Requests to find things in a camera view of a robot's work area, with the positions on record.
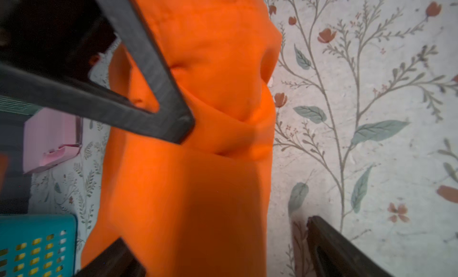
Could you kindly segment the teal plastic basket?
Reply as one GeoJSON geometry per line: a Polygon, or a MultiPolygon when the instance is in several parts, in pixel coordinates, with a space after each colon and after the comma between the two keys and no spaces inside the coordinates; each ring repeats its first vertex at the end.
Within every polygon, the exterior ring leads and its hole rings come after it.
{"type": "Polygon", "coordinates": [[[76,217],[72,214],[2,214],[2,277],[72,277],[76,217]]]}

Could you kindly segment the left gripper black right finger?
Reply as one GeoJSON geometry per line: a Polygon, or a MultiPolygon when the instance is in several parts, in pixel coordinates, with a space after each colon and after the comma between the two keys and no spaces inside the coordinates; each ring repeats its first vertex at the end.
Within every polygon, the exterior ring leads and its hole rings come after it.
{"type": "Polygon", "coordinates": [[[390,277],[320,216],[307,222],[307,243],[318,277],[390,277]]]}

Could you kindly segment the mint green file organizer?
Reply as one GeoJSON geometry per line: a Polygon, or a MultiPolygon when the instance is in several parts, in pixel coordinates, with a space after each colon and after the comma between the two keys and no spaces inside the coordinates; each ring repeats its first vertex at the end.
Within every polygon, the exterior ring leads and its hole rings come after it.
{"type": "Polygon", "coordinates": [[[0,96],[0,111],[12,114],[32,116],[42,110],[41,106],[30,104],[18,99],[0,96]]]}

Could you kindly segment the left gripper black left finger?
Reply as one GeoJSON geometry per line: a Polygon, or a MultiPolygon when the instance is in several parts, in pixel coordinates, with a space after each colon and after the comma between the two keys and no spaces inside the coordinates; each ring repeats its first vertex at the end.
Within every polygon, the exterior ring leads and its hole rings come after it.
{"type": "Polygon", "coordinates": [[[97,256],[75,277],[145,277],[146,270],[121,238],[97,256]]]}

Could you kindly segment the orange shorts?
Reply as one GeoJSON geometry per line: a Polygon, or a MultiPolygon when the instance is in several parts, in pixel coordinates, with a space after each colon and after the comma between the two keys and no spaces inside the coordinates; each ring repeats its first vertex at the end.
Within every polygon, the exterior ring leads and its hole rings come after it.
{"type": "Polygon", "coordinates": [[[263,277],[281,34],[263,0],[136,0],[195,118],[180,145],[110,131],[88,266],[121,238],[149,277],[263,277]]]}

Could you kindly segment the pink plastic case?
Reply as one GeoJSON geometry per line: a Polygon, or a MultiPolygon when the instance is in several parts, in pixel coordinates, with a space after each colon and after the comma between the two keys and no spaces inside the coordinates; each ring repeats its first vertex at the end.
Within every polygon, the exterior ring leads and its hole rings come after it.
{"type": "Polygon", "coordinates": [[[23,172],[40,173],[70,160],[81,145],[81,117],[43,108],[25,122],[23,172]]]}

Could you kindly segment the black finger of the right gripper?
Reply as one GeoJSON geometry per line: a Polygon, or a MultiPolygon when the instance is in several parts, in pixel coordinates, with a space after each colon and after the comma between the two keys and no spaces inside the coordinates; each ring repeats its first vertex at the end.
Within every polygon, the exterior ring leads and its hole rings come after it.
{"type": "Polygon", "coordinates": [[[1,0],[1,95],[176,144],[195,123],[136,0],[1,0]],[[151,110],[89,80],[116,38],[151,110]]]}

